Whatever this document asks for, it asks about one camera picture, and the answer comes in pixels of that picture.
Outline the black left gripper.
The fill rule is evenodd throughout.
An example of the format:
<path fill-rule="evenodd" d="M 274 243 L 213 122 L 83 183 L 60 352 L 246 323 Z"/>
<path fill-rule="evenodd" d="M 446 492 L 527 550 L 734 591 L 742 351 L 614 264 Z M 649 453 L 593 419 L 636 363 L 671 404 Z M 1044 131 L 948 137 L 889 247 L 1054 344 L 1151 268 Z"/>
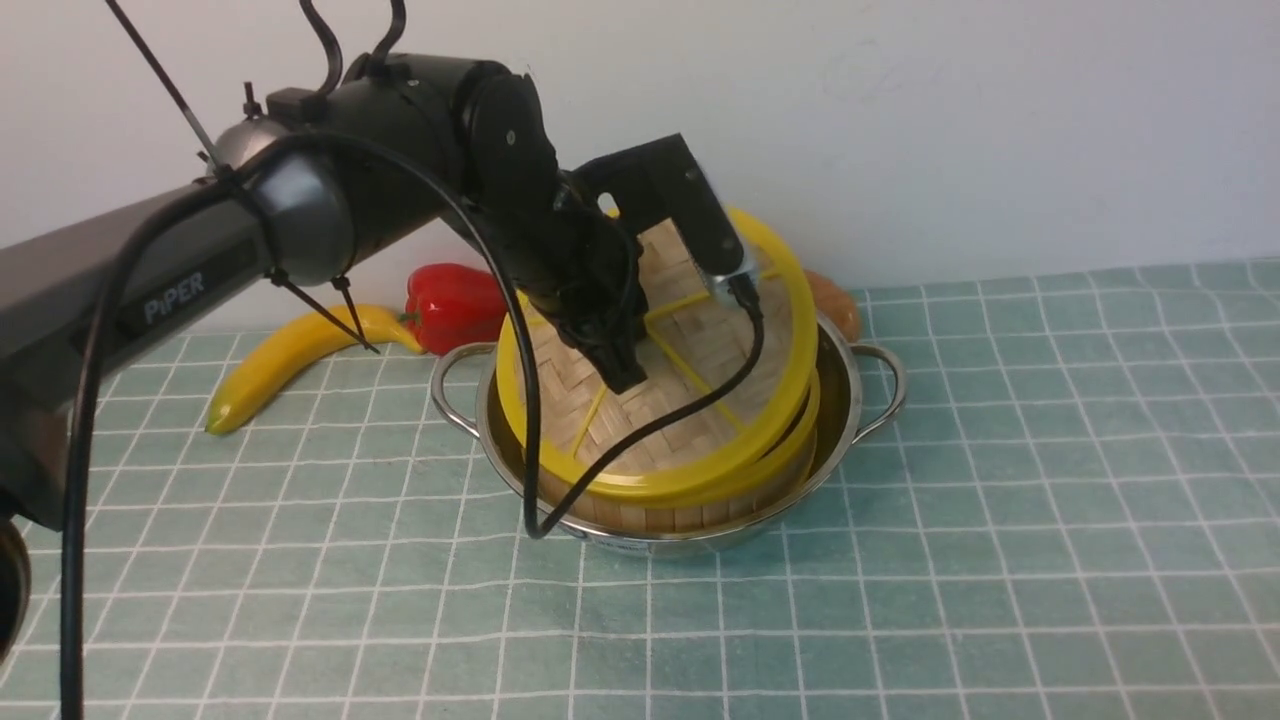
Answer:
<path fill-rule="evenodd" d="M 641 384 L 637 346 L 649 306 L 637 240 L 563 170 L 489 182 L 477 206 L 497 232 L 511 279 L 561 343 L 582 355 L 613 393 Z"/>

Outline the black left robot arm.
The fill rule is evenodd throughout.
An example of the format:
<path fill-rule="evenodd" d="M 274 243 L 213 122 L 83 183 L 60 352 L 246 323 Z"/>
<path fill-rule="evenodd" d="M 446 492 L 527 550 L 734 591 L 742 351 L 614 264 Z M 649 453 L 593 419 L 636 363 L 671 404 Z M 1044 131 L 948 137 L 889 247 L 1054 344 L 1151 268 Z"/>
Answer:
<path fill-rule="evenodd" d="M 335 281 L 444 219 L 628 388 L 646 309 L 640 181 L 682 142 L 566 170 L 531 76 L 372 53 L 334 85 L 270 94 L 219 138 L 223 164 L 202 179 L 4 249 L 3 652 L 32 587 L 15 518 L 67 525 L 67 415 L 84 360 L 102 380 L 260 278 Z"/>

